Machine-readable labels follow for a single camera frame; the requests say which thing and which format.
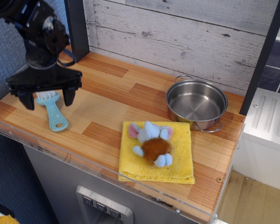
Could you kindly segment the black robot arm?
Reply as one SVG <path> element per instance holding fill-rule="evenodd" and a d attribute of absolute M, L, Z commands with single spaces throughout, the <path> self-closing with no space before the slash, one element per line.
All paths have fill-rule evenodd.
<path fill-rule="evenodd" d="M 26 49 L 27 68 L 6 79 L 10 93 L 29 110 L 35 108 L 35 92 L 62 90 L 65 105 L 72 105 L 82 73 L 68 68 L 76 57 L 66 49 L 70 37 L 51 6 L 43 0 L 0 0 L 0 18 L 15 25 Z"/>

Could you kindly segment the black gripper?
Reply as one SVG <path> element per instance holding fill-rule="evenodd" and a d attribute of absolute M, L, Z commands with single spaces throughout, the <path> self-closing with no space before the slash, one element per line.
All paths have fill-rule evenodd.
<path fill-rule="evenodd" d="M 34 110 L 33 93 L 41 91 L 62 90 L 66 106 L 73 104 L 75 93 L 82 86 L 82 73 L 64 68 L 57 64 L 50 68 L 38 70 L 30 66 L 6 79 L 10 92 L 18 96 L 20 102 L 28 109 Z"/>

